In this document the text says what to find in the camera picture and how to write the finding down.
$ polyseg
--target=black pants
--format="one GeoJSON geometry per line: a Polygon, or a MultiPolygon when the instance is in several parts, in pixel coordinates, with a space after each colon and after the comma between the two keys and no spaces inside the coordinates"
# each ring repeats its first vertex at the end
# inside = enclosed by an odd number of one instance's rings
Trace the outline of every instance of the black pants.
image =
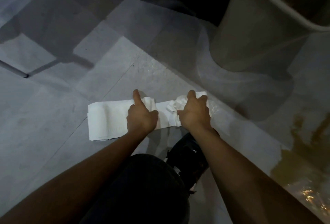
{"type": "Polygon", "coordinates": [[[188,197],[169,165],[137,154],[122,165],[80,223],[188,223],[188,197]]]}

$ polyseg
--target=trash can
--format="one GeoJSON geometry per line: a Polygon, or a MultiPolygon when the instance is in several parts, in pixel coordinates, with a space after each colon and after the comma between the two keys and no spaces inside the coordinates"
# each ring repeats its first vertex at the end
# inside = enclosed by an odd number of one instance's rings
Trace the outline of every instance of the trash can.
{"type": "Polygon", "coordinates": [[[214,61],[241,72],[271,52],[330,31],[330,0],[230,0],[210,44],[214,61]]]}

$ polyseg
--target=metal chair leg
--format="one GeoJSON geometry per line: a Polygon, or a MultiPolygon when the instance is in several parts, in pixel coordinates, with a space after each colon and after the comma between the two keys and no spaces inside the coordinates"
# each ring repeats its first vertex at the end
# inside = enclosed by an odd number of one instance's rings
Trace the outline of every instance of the metal chair leg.
{"type": "Polygon", "coordinates": [[[19,75],[19,76],[21,76],[21,77],[23,77],[23,78],[27,78],[27,77],[29,77],[28,74],[26,74],[26,73],[24,73],[24,72],[18,70],[17,68],[14,68],[13,66],[10,66],[9,64],[7,64],[7,63],[5,63],[5,62],[3,62],[3,61],[0,61],[0,67],[3,67],[3,68],[5,68],[5,69],[7,69],[8,71],[11,71],[11,72],[13,72],[14,74],[17,74],[17,75],[19,75]]]}

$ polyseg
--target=hand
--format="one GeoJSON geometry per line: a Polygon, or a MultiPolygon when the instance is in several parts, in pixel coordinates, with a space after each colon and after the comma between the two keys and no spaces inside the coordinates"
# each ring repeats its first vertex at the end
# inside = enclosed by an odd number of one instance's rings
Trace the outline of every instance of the hand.
{"type": "Polygon", "coordinates": [[[149,134],[157,125],[158,111],[150,112],[146,109],[137,89],[133,91],[133,99],[135,105],[131,105],[128,110],[127,129],[129,132],[138,130],[149,134]]]}
{"type": "Polygon", "coordinates": [[[210,129],[211,117],[209,115],[209,109],[206,106],[207,96],[202,95],[200,98],[196,98],[196,93],[190,90],[187,95],[188,102],[183,110],[178,110],[179,119],[182,126],[189,132],[196,128],[210,129]]]}

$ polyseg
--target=black shoe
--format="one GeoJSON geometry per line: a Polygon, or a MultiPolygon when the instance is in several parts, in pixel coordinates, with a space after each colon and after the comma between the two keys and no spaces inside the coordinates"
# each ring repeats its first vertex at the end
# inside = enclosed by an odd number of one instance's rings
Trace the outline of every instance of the black shoe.
{"type": "Polygon", "coordinates": [[[182,137],[171,151],[167,152],[166,163],[179,174],[190,194],[194,193],[190,189],[208,168],[208,162],[201,148],[190,133],[182,137]]]}

